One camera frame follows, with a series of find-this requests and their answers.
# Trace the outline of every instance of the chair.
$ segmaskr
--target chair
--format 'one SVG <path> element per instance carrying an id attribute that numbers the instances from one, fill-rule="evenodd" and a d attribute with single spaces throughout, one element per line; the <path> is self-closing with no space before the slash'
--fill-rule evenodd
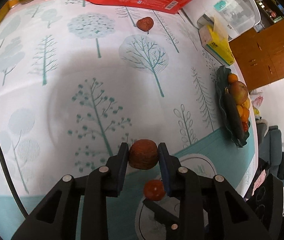
<path id="1" fill-rule="evenodd" d="M 269 173 L 277 177 L 279 165 L 282 161 L 282 133 L 277 125 L 270 126 L 266 136 L 266 124 L 256 125 L 259 144 L 259 158 L 270 164 Z"/>

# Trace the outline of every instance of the wooden cabinet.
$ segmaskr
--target wooden cabinet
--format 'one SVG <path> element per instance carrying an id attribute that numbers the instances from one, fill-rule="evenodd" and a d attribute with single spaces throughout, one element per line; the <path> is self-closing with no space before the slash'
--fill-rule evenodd
<path id="1" fill-rule="evenodd" d="M 259 33 L 248 30 L 230 47 L 249 90 L 284 78 L 284 19 Z"/>

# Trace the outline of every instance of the dark green vegetable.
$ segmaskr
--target dark green vegetable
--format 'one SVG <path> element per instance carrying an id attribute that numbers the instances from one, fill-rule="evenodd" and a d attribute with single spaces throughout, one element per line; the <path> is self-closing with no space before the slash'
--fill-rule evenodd
<path id="1" fill-rule="evenodd" d="M 226 115 L 229 123 L 231 124 L 232 130 L 236 137 L 240 140 L 244 138 L 244 130 L 242 126 L 242 121 L 238 113 L 236 103 L 229 90 L 225 88 L 224 93 L 224 105 L 226 108 Z"/>

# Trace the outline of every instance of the silver screw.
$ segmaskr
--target silver screw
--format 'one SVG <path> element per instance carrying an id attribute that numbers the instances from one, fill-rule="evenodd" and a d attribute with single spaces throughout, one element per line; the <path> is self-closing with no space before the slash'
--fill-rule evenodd
<path id="1" fill-rule="evenodd" d="M 215 180 L 218 182 L 223 182 L 224 181 L 224 177 L 222 175 L 216 175 L 215 176 Z"/>
<path id="2" fill-rule="evenodd" d="M 71 175 L 64 175 L 63 178 L 62 178 L 62 180 L 63 180 L 64 182 L 69 182 L 71 179 L 72 179 L 72 176 L 71 176 Z"/>
<path id="3" fill-rule="evenodd" d="M 177 224 L 173 224 L 173 225 L 171 226 L 171 229 L 172 229 L 172 230 L 176 230 L 178 227 L 179 227 L 179 226 L 178 226 Z"/>
<path id="4" fill-rule="evenodd" d="M 99 168 L 99 171 L 102 172 L 102 173 L 106 173 L 109 171 L 109 168 L 107 166 L 102 166 Z"/>
<path id="5" fill-rule="evenodd" d="M 180 172 L 180 173 L 187 173 L 189 170 L 186 168 L 186 167 L 179 167 L 179 169 L 178 169 L 178 171 Z"/>

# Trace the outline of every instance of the fruit tray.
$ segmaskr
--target fruit tray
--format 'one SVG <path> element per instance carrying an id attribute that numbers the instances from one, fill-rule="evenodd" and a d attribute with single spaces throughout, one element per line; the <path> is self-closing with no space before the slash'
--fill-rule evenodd
<path id="1" fill-rule="evenodd" d="M 235 133 L 232 131 L 229 119 L 227 118 L 226 108 L 225 108 L 224 101 L 223 101 L 224 88 L 225 87 L 229 88 L 229 83 L 227 80 L 229 74 L 231 74 L 231 69 L 226 68 L 225 66 L 220 66 L 220 68 L 216 71 L 216 92 L 218 96 L 218 104 L 221 110 L 221 115 L 222 115 L 224 125 L 226 127 L 227 132 L 231 136 L 232 142 L 235 143 L 235 145 L 238 148 L 243 148 L 243 146 L 247 144 L 246 140 L 250 136 L 250 133 L 248 131 L 245 132 L 243 140 L 240 140 L 236 137 Z"/>

